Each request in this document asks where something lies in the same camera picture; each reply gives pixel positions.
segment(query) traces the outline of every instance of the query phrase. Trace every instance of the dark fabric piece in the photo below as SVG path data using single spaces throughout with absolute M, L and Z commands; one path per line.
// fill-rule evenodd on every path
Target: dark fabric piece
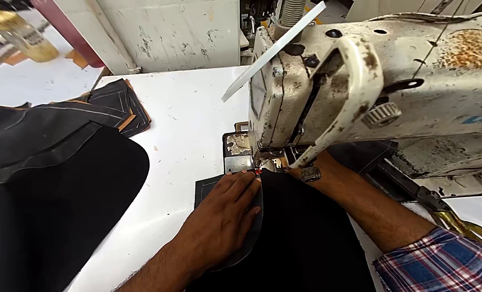
M 263 169 L 264 220 L 252 252 L 195 291 L 375 291 L 346 212 L 316 189 Z
M 140 105 L 138 97 L 136 97 L 134 91 L 123 79 L 92 90 L 89 95 L 81 96 L 77 100 L 110 107 L 123 112 L 132 112 L 135 115 L 134 119 L 121 131 L 127 137 L 134 136 L 149 127 L 149 118 Z
M 48 167 L 66 161 L 100 128 L 100 124 L 88 122 L 50 148 L 28 156 L 10 166 L 0 168 L 0 183 L 6 182 L 18 170 Z
M 365 174 L 384 158 L 389 158 L 397 148 L 398 142 L 394 141 L 362 141 L 331 145 L 328 152 L 348 169 Z
M 62 291 L 141 189 L 145 150 L 102 127 L 62 164 L 0 184 L 0 291 Z
M 130 115 L 75 101 L 30 109 L 0 107 L 0 168 L 54 146 L 89 121 L 118 127 Z
M 199 180 L 196 182 L 196 194 L 194 199 L 194 209 L 199 206 L 201 201 L 203 201 L 206 196 L 212 191 L 215 184 L 223 177 L 224 175 L 219 175 L 216 177 L 212 177 L 209 179 Z M 243 241 L 242 248 L 235 252 L 233 255 L 229 256 L 224 262 L 218 264 L 217 266 L 210 269 L 210 271 L 220 271 L 222 269 L 228 268 L 237 264 L 239 261 L 244 259 L 251 250 L 253 246 L 257 242 L 257 238 L 259 237 L 259 233 L 261 232 L 261 224 L 263 222 L 263 213 L 264 213 L 264 206 L 263 206 L 263 190 L 259 189 L 259 192 L 253 198 L 250 206 L 261 207 L 261 212 L 255 217 L 254 222 L 252 224 L 252 228 L 248 231 L 246 238 Z

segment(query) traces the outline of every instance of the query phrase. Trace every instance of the plaid shirt sleeve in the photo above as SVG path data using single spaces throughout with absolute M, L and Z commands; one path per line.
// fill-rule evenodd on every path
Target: plaid shirt sleeve
M 482 292 L 482 243 L 442 228 L 373 265 L 392 292 Z

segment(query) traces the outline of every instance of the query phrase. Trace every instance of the white plastic strip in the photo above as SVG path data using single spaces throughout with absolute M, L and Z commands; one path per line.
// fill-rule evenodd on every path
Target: white plastic strip
M 230 87 L 226 90 L 221 100 L 227 101 L 234 93 L 236 93 L 257 71 L 263 68 L 280 50 L 283 49 L 296 35 L 299 34 L 310 22 L 315 20 L 322 10 L 326 8 L 324 1 L 316 4 L 301 20 L 299 20 L 287 33 L 278 39 L 269 50 L 260 56 L 246 71 L 241 74 Z

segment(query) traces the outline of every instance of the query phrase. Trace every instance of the forearm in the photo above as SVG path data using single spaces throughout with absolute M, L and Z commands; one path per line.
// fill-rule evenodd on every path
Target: forearm
M 181 292 L 201 272 L 192 271 L 184 255 L 167 243 L 117 292 Z
M 435 227 L 332 157 L 329 159 L 329 165 L 322 167 L 322 179 L 311 185 L 342 206 L 381 251 L 406 246 Z

